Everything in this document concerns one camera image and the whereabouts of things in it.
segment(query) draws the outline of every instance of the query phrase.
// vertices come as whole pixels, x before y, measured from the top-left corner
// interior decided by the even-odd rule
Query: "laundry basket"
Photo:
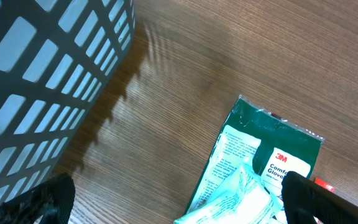
[[[0,0],[0,204],[47,179],[134,26],[132,0]]]

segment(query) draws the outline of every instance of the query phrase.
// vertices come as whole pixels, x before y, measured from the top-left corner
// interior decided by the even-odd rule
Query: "white label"
[[[262,172],[261,178],[266,188],[279,197],[281,196],[281,189],[283,188],[281,182],[289,171],[295,171],[303,177],[306,177],[310,172],[310,165],[275,147],[273,154],[270,156]]]
[[[241,162],[252,164],[260,139],[226,125],[219,135],[215,150],[187,213],[200,207],[212,192]]]

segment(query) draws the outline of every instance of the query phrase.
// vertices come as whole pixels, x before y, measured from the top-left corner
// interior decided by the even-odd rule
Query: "wooden surface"
[[[128,56],[55,168],[75,180],[71,222],[180,217],[239,94],[326,137],[313,176],[358,205],[358,0],[135,9]]]

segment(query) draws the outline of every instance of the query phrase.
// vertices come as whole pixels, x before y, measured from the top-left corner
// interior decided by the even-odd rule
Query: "red tag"
[[[314,182],[317,185],[320,185],[320,186],[324,187],[325,189],[329,190],[330,192],[334,192],[334,190],[335,190],[335,187],[333,187],[331,184],[327,184],[326,182],[324,182],[323,180],[321,180],[318,177],[316,177],[316,180]]]

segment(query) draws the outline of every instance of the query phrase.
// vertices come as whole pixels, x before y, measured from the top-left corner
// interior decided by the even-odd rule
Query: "green package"
[[[309,178],[323,141],[240,95],[222,125],[185,214],[204,205],[222,181],[242,162],[250,162],[244,161],[249,158],[266,189],[281,199],[284,176],[292,170]],[[278,216],[285,222],[284,212]]]

